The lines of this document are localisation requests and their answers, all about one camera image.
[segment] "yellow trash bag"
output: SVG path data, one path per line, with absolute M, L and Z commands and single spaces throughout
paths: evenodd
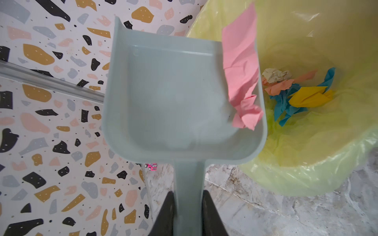
M 251 0 L 208 0 L 187 37 L 222 40 L 222 29 Z M 377 0 L 256 0 L 260 69 L 289 70 L 293 78 L 318 69 L 316 86 L 336 67 L 333 100 L 274 122 L 275 101 L 265 94 L 268 138 L 241 170 L 286 196 L 312 196 L 338 188 L 364 164 L 378 140 Z

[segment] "dustpan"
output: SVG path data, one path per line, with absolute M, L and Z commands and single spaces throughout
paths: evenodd
M 261 79 L 253 94 L 264 110 Z M 234 114 L 220 42 L 134 31 L 116 17 L 104 136 L 127 160 L 173 165 L 174 235 L 202 235 L 205 168 L 248 162 L 265 144 L 265 115 L 252 131 L 233 127 Z

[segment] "terrazzo pattern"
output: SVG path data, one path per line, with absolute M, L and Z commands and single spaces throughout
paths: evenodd
M 206 0 L 3 0 L 0 59 L 105 93 L 114 17 L 185 36 Z
M 109 149 L 102 105 L 0 77 L 0 235 L 147 235 L 140 165 Z

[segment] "crumpled paper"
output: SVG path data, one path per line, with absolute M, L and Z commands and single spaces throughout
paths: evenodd
M 253 95 L 259 79 L 259 59 L 255 51 L 257 16 L 254 4 L 222 31 L 223 69 L 228 97 L 237 113 L 232 125 L 255 129 L 263 116 L 262 109 L 254 104 Z

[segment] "gray floor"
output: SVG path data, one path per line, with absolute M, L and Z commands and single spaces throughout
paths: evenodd
M 169 190 L 173 168 L 147 171 L 155 219 Z M 378 158 L 352 172 L 335 191 L 315 197 L 276 195 L 257 185 L 236 165 L 211 166 L 207 189 L 230 236 L 378 235 Z

